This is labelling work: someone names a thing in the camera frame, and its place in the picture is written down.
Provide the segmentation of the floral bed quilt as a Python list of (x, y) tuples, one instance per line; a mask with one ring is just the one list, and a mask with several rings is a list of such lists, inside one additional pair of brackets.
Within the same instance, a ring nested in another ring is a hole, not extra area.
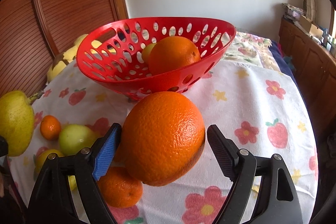
[(280, 44), (268, 38), (236, 32), (222, 59), (278, 71), (295, 81), (291, 57), (286, 57)]

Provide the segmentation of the small tangerine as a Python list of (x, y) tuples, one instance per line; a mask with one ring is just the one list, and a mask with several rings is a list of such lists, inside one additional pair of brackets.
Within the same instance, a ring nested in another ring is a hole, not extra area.
[(62, 131), (61, 123), (52, 115), (45, 116), (40, 125), (40, 132), (42, 137), (49, 141), (58, 140), (60, 132)]

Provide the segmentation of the small green fruit in basket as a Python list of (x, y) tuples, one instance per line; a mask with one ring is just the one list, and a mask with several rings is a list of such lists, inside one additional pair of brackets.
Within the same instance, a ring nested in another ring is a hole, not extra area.
[(143, 49), (141, 53), (141, 57), (145, 63), (148, 63), (150, 53), (155, 46), (156, 46), (156, 43), (150, 43)]

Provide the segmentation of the yellow pear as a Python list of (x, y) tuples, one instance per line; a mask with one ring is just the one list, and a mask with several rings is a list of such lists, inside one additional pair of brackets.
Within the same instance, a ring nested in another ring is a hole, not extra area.
[(7, 141), (8, 156), (20, 156), (28, 148), (35, 123), (32, 103), (43, 94), (39, 91), (28, 97), (14, 90), (1, 96), (1, 137)]

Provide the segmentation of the red perforated plastic basket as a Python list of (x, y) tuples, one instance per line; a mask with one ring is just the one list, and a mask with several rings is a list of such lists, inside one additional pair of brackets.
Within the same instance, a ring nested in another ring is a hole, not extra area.
[(235, 27), (219, 19), (125, 19), (84, 38), (76, 62), (86, 77), (134, 100), (183, 93), (218, 63), (235, 35)]

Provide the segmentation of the white fruit-print towel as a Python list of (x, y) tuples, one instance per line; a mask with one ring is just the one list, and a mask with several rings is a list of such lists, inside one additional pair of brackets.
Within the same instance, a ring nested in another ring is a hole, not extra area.
[[(308, 223), (317, 195), (317, 149), (293, 80), (278, 71), (222, 60), (185, 96), (201, 111), (205, 125), (217, 125), (239, 148), (256, 156), (282, 156), (297, 190), (302, 221)], [(113, 123), (123, 123), (133, 105), (70, 65), (46, 87), (33, 109), (36, 126), (53, 115), (63, 125), (83, 124), (106, 132)], [(206, 145), (186, 175), (167, 186), (144, 186), (137, 205), (112, 213), (118, 223), (210, 223), (230, 187)]]

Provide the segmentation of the wooden slatted wardrobe door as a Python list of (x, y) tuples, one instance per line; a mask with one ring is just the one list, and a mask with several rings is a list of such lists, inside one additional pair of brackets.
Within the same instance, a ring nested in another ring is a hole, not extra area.
[(127, 17), (125, 0), (1, 0), (1, 93), (41, 90), (77, 37)]

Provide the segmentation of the orange in basket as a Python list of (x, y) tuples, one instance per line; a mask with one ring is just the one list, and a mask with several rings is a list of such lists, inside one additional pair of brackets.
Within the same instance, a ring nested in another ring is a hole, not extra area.
[(160, 75), (200, 60), (199, 50), (191, 40), (179, 36), (169, 36), (155, 44), (147, 63), (152, 75)]

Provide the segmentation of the medium tangerine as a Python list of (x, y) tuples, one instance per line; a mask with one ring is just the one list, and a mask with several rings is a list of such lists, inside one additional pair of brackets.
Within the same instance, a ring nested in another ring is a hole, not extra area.
[(121, 166), (112, 166), (97, 182), (107, 205), (116, 208), (134, 206), (142, 197), (142, 182), (133, 178)]

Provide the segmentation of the wooden sideboard cabinet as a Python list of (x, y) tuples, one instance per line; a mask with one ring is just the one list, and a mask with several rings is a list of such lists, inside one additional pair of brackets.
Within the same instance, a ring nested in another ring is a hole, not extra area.
[(314, 134), (324, 140), (335, 133), (335, 58), (285, 18), (278, 35), (283, 53), (291, 57)]

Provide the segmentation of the large orange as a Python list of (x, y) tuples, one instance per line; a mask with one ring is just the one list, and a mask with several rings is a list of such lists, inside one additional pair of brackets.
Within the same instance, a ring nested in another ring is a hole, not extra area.
[(121, 151), (129, 174), (149, 186), (164, 186), (186, 174), (205, 145), (199, 109), (175, 92), (150, 94), (127, 115)]

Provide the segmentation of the yellow pikachu plush toy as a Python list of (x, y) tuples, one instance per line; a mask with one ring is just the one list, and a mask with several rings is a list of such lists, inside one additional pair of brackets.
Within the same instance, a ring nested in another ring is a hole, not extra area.
[(67, 65), (72, 63), (76, 59), (77, 50), (81, 44), (81, 42), (88, 36), (88, 34), (84, 34), (79, 36), (73, 46), (70, 47), (63, 53), (58, 54), (52, 65), (49, 67), (47, 72), (47, 82), (50, 83), (57, 75), (59, 75)]

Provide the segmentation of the cardboard box on cabinet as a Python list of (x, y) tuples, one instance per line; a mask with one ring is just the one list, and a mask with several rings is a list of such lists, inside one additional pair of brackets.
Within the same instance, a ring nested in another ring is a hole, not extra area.
[(316, 26), (312, 20), (300, 15), (299, 24), (308, 34), (315, 36), (316, 38), (322, 38), (323, 30)]

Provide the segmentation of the green apple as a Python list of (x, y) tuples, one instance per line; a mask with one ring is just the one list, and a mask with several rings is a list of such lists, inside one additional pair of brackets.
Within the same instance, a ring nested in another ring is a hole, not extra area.
[(58, 142), (60, 151), (66, 155), (75, 155), (85, 147), (91, 147), (97, 135), (90, 128), (80, 124), (68, 124), (60, 132)]

